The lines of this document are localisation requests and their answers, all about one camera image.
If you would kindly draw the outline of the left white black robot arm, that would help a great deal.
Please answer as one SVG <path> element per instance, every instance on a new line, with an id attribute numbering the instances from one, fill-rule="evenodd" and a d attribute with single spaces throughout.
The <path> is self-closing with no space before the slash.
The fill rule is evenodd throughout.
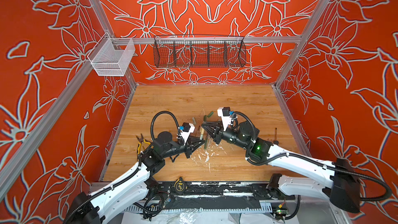
<path id="1" fill-rule="evenodd" d="M 127 172 L 107 186 L 89 195 L 80 193 L 64 219 L 65 224 L 106 224 L 127 207 L 148 197 L 156 186 L 153 179 L 164 166 L 166 158 L 184 153 L 187 158 L 205 143 L 196 137 L 184 145 L 172 140 L 172 134 L 161 132 L 138 155 L 138 161 Z"/>

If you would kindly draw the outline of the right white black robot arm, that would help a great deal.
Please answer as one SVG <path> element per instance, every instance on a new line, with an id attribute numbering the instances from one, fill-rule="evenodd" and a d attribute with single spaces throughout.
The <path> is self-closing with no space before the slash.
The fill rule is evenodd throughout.
<path id="1" fill-rule="evenodd" d="M 250 121 L 228 125 L 221 121 L 202 123 L 201 127 L 219 144 L 226 141 L 243 148 L 245 159 L 254 166 L 280 167 L 300 174 L 292 178 L 276 174 L 269 185 L 286 195 L 300 195 L 329 200 L 334 206 L 349 212 L 360 211 L 360 175 L 344 160 L 317 160 L 281 148 L 258 137 L 259 129 Z"/>

